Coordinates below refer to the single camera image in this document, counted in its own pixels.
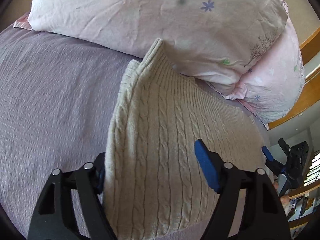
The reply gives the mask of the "person's hand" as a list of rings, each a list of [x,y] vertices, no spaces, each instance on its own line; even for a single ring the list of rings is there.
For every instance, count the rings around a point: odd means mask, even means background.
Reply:
[[[279,187],[279,184],[275,181],[273,183],[274,185],[274,188],[276,189],[276,191],[278,190],[278,187]],[[281,204],[283,206],[283,209],[284,209],[284,212],[285,212],[285,215],[288,215],[289,212],[290,212],[290,198],[288,195],[283,195],[280,197],[280,201],[281,201]]]

